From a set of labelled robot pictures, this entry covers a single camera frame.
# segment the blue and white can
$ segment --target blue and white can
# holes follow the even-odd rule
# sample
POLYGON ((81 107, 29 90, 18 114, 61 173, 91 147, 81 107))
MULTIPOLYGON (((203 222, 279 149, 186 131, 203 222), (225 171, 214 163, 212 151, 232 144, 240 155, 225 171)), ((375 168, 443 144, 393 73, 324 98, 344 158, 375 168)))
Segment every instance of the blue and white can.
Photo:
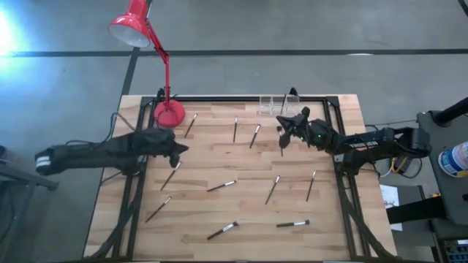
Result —
POLYGON ((446 174, 455 178, 468 176, 468 142, 441 152, 439 166, 446 174))

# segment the wooden table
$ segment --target wooden table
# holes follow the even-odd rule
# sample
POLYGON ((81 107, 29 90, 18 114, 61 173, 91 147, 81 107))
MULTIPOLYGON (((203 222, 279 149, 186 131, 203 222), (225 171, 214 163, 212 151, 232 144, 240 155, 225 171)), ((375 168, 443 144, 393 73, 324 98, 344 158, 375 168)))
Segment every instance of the wooden table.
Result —
MULTIPOLYGON (((136 125, 141 96, 123 96, 119 112, 136 125)), ((364 132, 356 95, 339 95, 347 134, 364 132)), ((336 179, 331 157, 292 139, 281 157, 278 125, 271 116, 258 115, 258 102, 187 102, 186 119, 174 132, 177 142, 190 149, 181 155, 181 168, 160 191, 172 171, 168 160, 148 163, 135 243, 135 260, 342 260, 349 259, 336 179), (195 113, 188 137, 185 131, 195 113), (238 116, 233 143, 234 118, 238 116), (256 125, 257 139, 249 149, 256 125), (312 171, 317 175, 311 196, 306 195, 312 171), (281 179, 267 205, 277 175, 281 179), (218 191, 214 186, 237 180, 218 191), (145 220, 169 196, 172 200, 147 224, 145 220), (308 226, 276 228, 276 224, 310 220, 308 226), (207 240, 207 236, 237 221, 240 226, 207 240)), ((321 104, 311 108, 309 120, 324 118, 321 104)), ((114 136, 130 130, 118 121, 114 136)), ((116 171, 105 169, 103 178, 116 171)), ((390 226, 374 172, 356 177, 364 220, 376 238, 396 254, 390 226)), ((95 252, 116 225, 124 176, 103 183, 97 197, 84 256, 95 252)), ((353 226, 358 251, 358 231, 353 226)))

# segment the white paper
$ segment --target white paper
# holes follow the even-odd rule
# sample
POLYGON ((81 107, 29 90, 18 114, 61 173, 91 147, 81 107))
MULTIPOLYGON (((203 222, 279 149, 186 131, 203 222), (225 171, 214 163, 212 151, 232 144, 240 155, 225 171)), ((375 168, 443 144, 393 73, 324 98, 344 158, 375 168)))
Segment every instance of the white paper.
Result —
MULTIPOLYGON (((380 185, 380 190, 382 190, 382 197, 385 203, 385 208, 400 205, 398 201, 398 189, 395 186, 380 185)), ((401 225, 401 223, 391 224, 390 228, 396 231, 403 231, 403 226, 401 225)))

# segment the concrete floor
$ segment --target concrete floor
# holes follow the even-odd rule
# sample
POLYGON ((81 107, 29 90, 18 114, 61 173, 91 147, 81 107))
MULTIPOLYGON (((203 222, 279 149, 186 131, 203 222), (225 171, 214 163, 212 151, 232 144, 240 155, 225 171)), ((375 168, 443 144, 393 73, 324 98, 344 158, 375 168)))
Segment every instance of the concrete floor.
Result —
MULTIPOLYGON (((0 52, 130 51, 107 32, 126 6, 3 0, 0 52)), ((468 47, 468 18, 456 0, 156 0, 150 19, 168 50, 468 47)), ((34 171, 34 153, 47 146, 102 140, 128 64, 128 57, 0 57, 0 145, 10 159, 34 171)), ((467 96, 467 64, 467 55, 173 58, 171 86, 175 94, 283 94, 292 86, 302 94, 358 94, 365 122, 385 123, 467 96)), ((162 86, 162 62, 140 57, 129 93, 162 86)), ((81 257, 101 171, 69 170, 50 176, 60 181, 57 191, 36 190, 12 262, 81 257)), ((391 175, 382 183, 437 192, 427 161, 414 180, 391 175)), ((418 258, 419 249, 400 251, 418 258)))

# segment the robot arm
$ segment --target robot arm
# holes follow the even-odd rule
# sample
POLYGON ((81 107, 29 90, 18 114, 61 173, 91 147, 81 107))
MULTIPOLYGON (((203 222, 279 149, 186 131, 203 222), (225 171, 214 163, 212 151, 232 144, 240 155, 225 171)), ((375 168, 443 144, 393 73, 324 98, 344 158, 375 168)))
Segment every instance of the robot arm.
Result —
POLYGON ((36 171, 53 175, 73 168, 115 167, 124 175, 140 171, 139 156, 169 156, 171 167, 176 167, 180 153, 188 150, 174 141, 170 129, 151 128, 114 137, 101 143, 55 145, 36 154, 36 171))
POLYGON ((344 154, 341 168, 348 175, 357 175, 358 170, 366 162, 373 163, 398 155, 422 158, 431 151, 429 135, 422 129, 384 128, 345 136, 320 119, 307 121, 309 114, 310 109, 305 107, 294 117, 276 117, 284 129, 284 134, 279 139, 279 146, 286 148, 291 136, 295 136, 309 147, 312 145, 332 155, 344 154))

